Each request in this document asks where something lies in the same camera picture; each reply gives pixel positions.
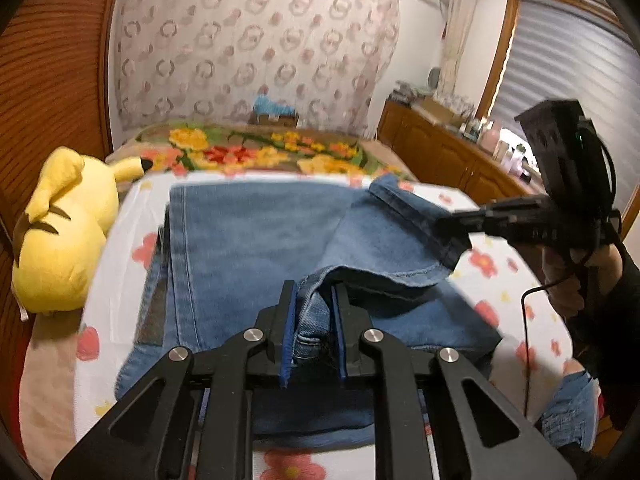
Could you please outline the black sleeved right forearm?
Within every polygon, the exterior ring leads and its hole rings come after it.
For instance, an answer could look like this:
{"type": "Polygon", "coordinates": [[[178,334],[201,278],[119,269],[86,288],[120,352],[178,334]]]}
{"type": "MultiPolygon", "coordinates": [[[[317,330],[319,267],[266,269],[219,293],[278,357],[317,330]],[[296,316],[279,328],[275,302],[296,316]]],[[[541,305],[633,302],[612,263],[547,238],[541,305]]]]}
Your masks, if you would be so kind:
{"type": "Polygon", "coordinates": [[[624,429],[639,406],[639,269],[620,248],[623,272],[606,295],[570,321],[578,360],[597,377],[605,411],[624,429]]]}

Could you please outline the right hand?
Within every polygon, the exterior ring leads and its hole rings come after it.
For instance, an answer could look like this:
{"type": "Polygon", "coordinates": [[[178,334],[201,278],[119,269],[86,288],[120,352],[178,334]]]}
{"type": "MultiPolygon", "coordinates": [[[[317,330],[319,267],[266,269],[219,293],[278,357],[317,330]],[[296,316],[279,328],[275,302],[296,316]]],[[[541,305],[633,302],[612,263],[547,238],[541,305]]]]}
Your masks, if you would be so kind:
{"type": "MultiPolygon", "coordinates": [[[[600,247],[584,263],[585,269],[595,270],[591,287],[597,296],[606,296],[623,274],[623,258],[614,245],[600,247]]],[[[549,247],[542,248],[542,270],[549,285],[548,296],[555,312],[562,318],[572,318],[585,307],[585,298],[580,290],[580,278],[570,270],[565,259],[549,247]]]]}

